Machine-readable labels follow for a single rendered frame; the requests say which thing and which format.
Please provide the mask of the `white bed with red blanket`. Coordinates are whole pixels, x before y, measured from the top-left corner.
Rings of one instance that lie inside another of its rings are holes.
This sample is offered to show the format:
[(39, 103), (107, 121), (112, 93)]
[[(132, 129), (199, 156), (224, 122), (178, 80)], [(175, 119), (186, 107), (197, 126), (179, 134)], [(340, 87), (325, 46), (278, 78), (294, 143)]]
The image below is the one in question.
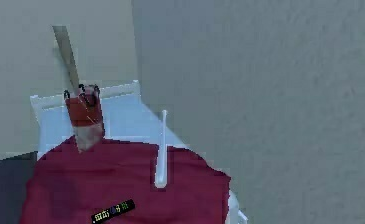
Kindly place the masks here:
[(248, 224), (229, 176), (168, 128), (167, 185), (157, 188), (162, 116), (142, 103), (137, 81), (99, 89), (105, 136), (82, 153), (64, 93), (31, 97), (40, 137), (18, 224), (92, 224), (92, 215), (130, 199), (134, 210), (103, 224)]

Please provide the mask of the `white baseball bat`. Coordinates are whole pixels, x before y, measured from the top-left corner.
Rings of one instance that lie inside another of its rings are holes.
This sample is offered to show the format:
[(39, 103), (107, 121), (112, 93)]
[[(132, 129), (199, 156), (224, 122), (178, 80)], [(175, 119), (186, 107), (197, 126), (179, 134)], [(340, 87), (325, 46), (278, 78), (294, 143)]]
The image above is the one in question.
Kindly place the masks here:
[(157, 164), (154, 184), (157, 188), (165, 188), (167, 185), (167, 111), (162, 111), (161, 140), (158, 148)]

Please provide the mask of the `black remote control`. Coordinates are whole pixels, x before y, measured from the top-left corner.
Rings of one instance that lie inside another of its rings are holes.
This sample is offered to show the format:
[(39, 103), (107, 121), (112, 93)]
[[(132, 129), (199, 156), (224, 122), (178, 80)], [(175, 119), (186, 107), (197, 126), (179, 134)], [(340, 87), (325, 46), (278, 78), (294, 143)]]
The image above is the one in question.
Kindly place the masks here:
[(105, 221), (108, 221), (116, 216), (127, 213), (131, 210), (134, 210), (136, 207), (134, 201), (132, 199), (123, 201), (119, 204), (111, 206), (107, 209), (104, 209), (100, 212), (91, 216), (92, 224), (103, 224)]

